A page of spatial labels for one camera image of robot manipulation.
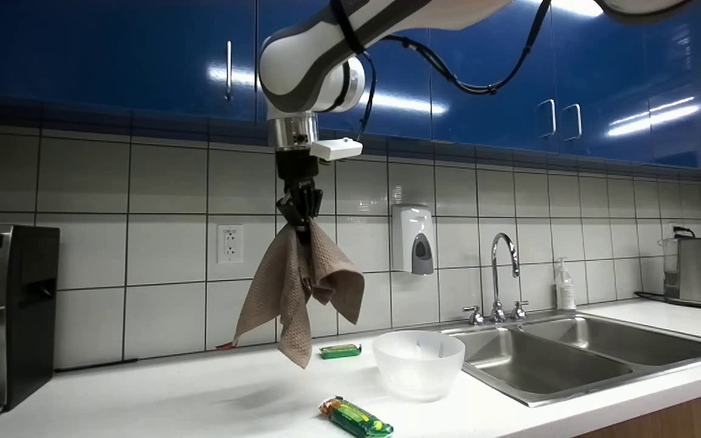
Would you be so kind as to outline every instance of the stainless steel sink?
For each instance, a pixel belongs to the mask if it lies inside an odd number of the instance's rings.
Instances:
[[[529,324],[520,331],[653,370],[701,359],[701,339],[695,336],[581,313]]]
[[[583,313],[442,331],[464,344],[464,373],[545,404],[701,359],[701,339]]]

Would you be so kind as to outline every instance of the white tile wall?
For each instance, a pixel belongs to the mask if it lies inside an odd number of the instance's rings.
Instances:
[[[125,357],[205,350],[205,282],[127,290]]]
[[[361,322],[310,304],[317,336],[463,318],[492,304],[492,239],[502,304],[552,304],[565,258],[579,304],[661,290],[675,223],[701,234],[701,183],[603,173],[357,158],[321,167],[321,229],[363,271]],[[282,218],[271,149],[0,128],[0,221],[63,232],[57,356],[60,368],[211,350],[233,336],[251,277]],[[390,205],[435,211],[435,276],[392,272]],[[242,234],[222,258],[220,232]],[[271,322],[242,344],[277,340]]]

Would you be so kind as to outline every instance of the white counter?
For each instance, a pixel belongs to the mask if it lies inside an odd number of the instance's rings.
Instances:
[[[629,301],[588,313],[701,336],[701,308],[689,306]],[[403,438],[575,436],[701,397],[695,364],[545,406],[524,406],[459,375],[446,400],[418,404],[377,385],[369,340],[361,344],[361,357],[312,359],[310,370],[261,347],[65,373],[3,414],[0,438],[341,438],[343,430],[317,415],[336,395],[390,420]]]

